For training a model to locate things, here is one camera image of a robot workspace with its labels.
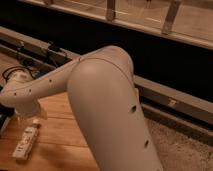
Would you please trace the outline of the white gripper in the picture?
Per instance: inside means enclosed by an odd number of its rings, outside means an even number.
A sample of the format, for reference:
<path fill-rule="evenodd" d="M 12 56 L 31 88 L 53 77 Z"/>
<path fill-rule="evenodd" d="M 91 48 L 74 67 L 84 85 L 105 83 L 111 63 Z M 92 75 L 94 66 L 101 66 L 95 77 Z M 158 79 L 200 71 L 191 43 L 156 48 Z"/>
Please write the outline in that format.
<path fill-rule="evenodd" d="M 47 118 L 47 112 L 37 100 L 18 104 L 15 107 L 15 114 L 19 124 L 28 119 Z"/>

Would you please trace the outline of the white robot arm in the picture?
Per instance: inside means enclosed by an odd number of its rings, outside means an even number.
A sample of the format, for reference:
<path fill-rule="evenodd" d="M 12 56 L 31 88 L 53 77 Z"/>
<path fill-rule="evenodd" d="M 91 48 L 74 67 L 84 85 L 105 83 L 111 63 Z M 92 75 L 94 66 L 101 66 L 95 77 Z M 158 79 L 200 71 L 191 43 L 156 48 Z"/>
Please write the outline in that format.
<path fill-rule="evenodd" d="M 100 171 L 163 171 L 133 71 L 124 49 L 106 46 L 35 80 L 12 76 L 0 91 L 0 104 L 32 117 L 41 111 L 40 98 L 66 92 Z"/>

